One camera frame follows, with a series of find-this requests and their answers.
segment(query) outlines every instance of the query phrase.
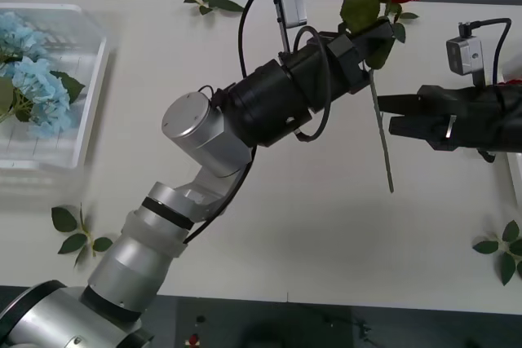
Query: white plastic tray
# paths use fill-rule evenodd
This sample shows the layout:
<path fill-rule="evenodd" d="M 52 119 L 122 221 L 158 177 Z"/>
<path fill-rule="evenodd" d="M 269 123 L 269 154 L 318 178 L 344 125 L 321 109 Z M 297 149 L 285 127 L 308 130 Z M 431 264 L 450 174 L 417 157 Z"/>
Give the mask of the white plastic tray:
<path fill-rule="evenodd" d="M 11 117 L 0 124 L 0 170 L 18 176 L 63 173 L 85 160 L 96 104 L 108 57 L 103 29 L 78 6 L 67 4 L 0 3 L 0 12 L 13 11 L 30 27 L 48 37 L 45 48 L 57 69 L 86 87 L 71 106 L 77 126 L 53 139 L 27 133 L 27 123 Z"/>

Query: blue flower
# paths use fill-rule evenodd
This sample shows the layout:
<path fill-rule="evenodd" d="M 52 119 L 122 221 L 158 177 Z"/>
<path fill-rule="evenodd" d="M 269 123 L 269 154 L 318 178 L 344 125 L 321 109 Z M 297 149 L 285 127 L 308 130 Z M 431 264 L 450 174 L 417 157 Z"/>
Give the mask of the blue flower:
<path fill-rule="evenodd" d="M 46 35 L 27 26 L 14 12 L 0 14 L 0 49 L 3 55 L 26 55 L 36 60 L 44 56 Z"/>
<path fill-rule="evenodd" d="M 29 57 L 14 63 L 13 86 L 33 102 L 29 133 L 48 139 L 72 126 L 69 93 L 59 78 L 50 73 L 50 63 Z"/>

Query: black cable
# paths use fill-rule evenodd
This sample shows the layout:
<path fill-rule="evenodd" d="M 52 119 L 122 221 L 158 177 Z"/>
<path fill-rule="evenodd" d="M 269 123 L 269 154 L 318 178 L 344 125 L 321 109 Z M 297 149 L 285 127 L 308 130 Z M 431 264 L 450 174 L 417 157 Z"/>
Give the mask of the black cable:
<path fill-rule="evenodd" d="M 250 7 L 252 6 L 252 3 L 254 0 L 248 0 L 245 5 L 245 9 L 243 10 L 243 13 L 241 14 L 241 20 L 239 21 L 239 29 L 237 30 L 237 51 L 239 53 L 239 64 L 241 66 L 241 74 L 243 77 L 247 77 L 246 74 L 246 66 L 245 66 L 245 56 L 243 54 L 243 29 L 245 27 L 245 21 L 246 21 L 246 15 L 248 14 L 248 11 Z M 237 180 L 236 186 L 228 193 L 225 200 L 223 200 L 223 203 L 217 208 L 214 213 L 208 217 L 207 220 L 203 224 L 201 224 L 192 234 L 190 234 L 184 241 L 184 244 L 188 244 L 194 238 L 199 236 L 230 204 L 232 199 L 235 197 L 237 192 L 239 191 L 239 188 L 241 185 L 245 182 L 246 176 L 250 172 L 250 169 L 252 167 L 252 164 L 254 163 L 255 153 L 257 152 L 257 146 L 254 146 L 252 148 L 252 160 L 250 163 L 245 167 L 245 170 L 243 171 L 241 177 Z"/>
<path fill-rule="evenodd" d="M 498 40 L 497 49 L 495 49 L 495 56 L 493 58 L 493 84 L 496 85 L 498 81 L 498 59 L 500 58 L 500 50 L 502 49 L 502 45 L 504 44 L 504 41 L 506 41 L 506 36 L 511 28 L 511 19 L 496 18 L 494 20 L 480 20 L 478 23 L 478 27 L 490 26 L 492 24 L 506 24 L 502 36 L 500 36 L 500 39 Z"/>
<path fill-rule="evenodd" d="M 504 97 L 502 97 L 502 93 L 497 86 L 498 83 L 498 61 L 500 58 L 500 51 L 502 50 L 502 45 L 504 41 L 506 41 L 507 34 L 509 33 L 509 29 L 511 28 L 511 19 L 510 18 L 495 18 L 493 20 L 477 20 L 475 22 L 470 23 L 471 29 L 481 28 L 483 26 L 490 26 L 492 24 L 506 24 L 504 31 L 502 32 L 502 36 L 498 40 L 497 48 L 495 49 L 495 56 L 493 57 L 493 90 L 495 91 L 495 95 L 497 96 L 497 101 L 500 104 L 500 108 L 503 112 L 506 111 L 506 103 L 504 102 Z"/>
<path fill-rule="evenodd" d="M 254 0 L 248 0 L 245 5 L 245 10 L 241 14 L 241 19 L 239 21 L 239 29 L 237 31 L 237 51 L 239 52 L 239 64 L 241 66 L 241 75 L 246 77 L 246 66 L 245 66 L 245 56 L 243 55 L 243 28 L 245 27 L 245 20 L 250 7 Z"/>
<path fill-rule="evenodd" d="M 245 170 L 243 171 L 243 174 L 239 178 L 239 180 L 236 183 L 236 186 L 230 191 L 230 193 L 227 194 L 227 197 L 221 203 L 221 205 L 217 208 L 217 210 L 210 216 L 203 224 L 201 224 L 190 236 L 188 236 L 183 243 L 188 244 L 191 240 L 199 236 L 224 210 L 228 207 L 234 196 L 239 191 L 239 188 L 241 185 L 245 182 L 246 176 L 250 172 L 250 169 L 252 168 L 252 164 L 254 163 L 255 153 L 257 151 L 257 146 L 254 146 L 252 148 L 252 160 L 250 163 L 245 167 Z"/>
<path fill-rule="evenodd" d="M 325 93 L 325 108 L 323 112 L 323 118 L 321 119 L 321 123 L 319 124 L 319 127 L 317 128 L 316 132 L 312 135 L 304 134 L 303 132 L 299 131 L 295 135 L 297 136 L 297 139 L 300 142 L 311 142 L 313 140 L 316 140 L 323 131 L 325 130 L 326 123 L 328 122 L 328 118 L 330 117 L 330 107 L 332 104 L 332 76 L 330 74 L 330 65 L 328 62 L 328 54 L 326 53 L 326 46 L 321 40 L 321 36 L 315 30 L 312 26 L 303 26 L 297 33 L 297 36 L 295 36 L 294 41 L 294 52 L 296 52 L 299 48 L 299 40 L 303 36 L 305 32 L 309 32 L 312 34 L 312 36 L 316 39 L 317 44 L 319 45 L 319 51 L 321 53 L 321 60 L 322 60 L 322 66 L 323 66 L 323 72 L 325 73 L 325 84 L 326 84 L 326 93 Z"/>
<path fill-rule="evenodd" d="M 199 89 L 197 92 L 201 93 L 204 89 L 210 89 L 210 93 L 212 94 L 210 97 L 212 98 L 214 96 L 214 87 L 211 85 L 204 85 L 201 89 Z"/>

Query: black ring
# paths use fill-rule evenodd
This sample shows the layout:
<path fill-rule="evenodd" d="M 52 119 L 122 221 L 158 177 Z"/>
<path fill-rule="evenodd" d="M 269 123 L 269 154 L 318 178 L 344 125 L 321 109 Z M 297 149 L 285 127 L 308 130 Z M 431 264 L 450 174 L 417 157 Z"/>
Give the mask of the black ring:
<path fill-rule="evenodd" d="M 138 311 L 124 309 L 101 297 L 89 285 L 83 290 L 81 302 L 96 313 L 122 322 L 135 322 L 141 316 Z"/>
<path fill-rule="evenodd" d="M 57 289 L 63 289 L 65 286 L 58 280 L 50 280 L 42 283 L 26 293 L 20 300 L 9 309 L 0 319 L 0 345 L 4 343 L 9 333 L 20 322 L 33 307 L 35 307 L 43 298 L 51 295 Z"/>
<path fill-rule="evenodd" d="M 182 214 L 178 214 L 166 205 L 155 201 L 150 197 L 145 197 L 145 200 L 143 203 L 141 203 L 141 205 L 146 209 L 154 212 L 156 215 L 161 216 L 162 218 L 168 220 L 171 223 L 174 223 L 178 227 L 184 228 L 185 230 L 191 230 L 194 226 L 194 223 L 189 218 L 183 216 Z"/>
<path fill-rule="evenodd" d="M 125 337 L 116 348 L 141 348 L 152 339 L 153 337 L 149 333 L 143 329 L 138 329 Z"/>

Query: table surface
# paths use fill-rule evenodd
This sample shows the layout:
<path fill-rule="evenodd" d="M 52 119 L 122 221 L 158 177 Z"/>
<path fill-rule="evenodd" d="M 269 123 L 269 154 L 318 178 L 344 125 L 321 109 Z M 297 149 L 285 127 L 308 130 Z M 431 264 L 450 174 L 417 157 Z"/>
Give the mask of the table surface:
<path fill-rule="evenodd" d="M 115 49 L 82 198 L 95 217 L 95 235 L 119 232 L 156 181 L 176 187 L 192 179 L 197 164 L 163 136 L 161 118 L 182 94 L 241 79 L 237 16 L 202 17 L 183 0 L 2 1 L 78 4 L 111 33 Z M 306 5 L 310 25 L 336 29 L 341 0 Z M 469 86 L 470 79 L 449 71 L 445 53 L 459 21 L 511 17 L 503 59 L 522 40 L 521 7 L 417 2 L 405 9 L 421 18 L 406 27 L 406 45 L 397 43 L 376 73 L 380 94 L 414 93 L 422 84 Z M 275 19 L 272 0 L 255 2 L 245 30 L 250 71 L 281 49 Z M 499 27 L 480 30 L 489 69 L 499 35 Z M 333 104 L 317 142 L 287 137 L 261 148 L 226 214 L 173 261 L 160 292 L 522 314 L 520 278 L 502 287 L 494 258 L 471 248 L 485 232 L 499 233 L 513 218 L 520 222 L 506 158 L 488 165 L 473 151 L 435 152 L 423 141 L 387 140 L 394 194 L 369 89 Z M 30 204 L 0 213 L 0 284 L 84 285 L 95 261 L 75 271 L 72 256 L 56 255 L 63 236 L 48 209 Z"/>

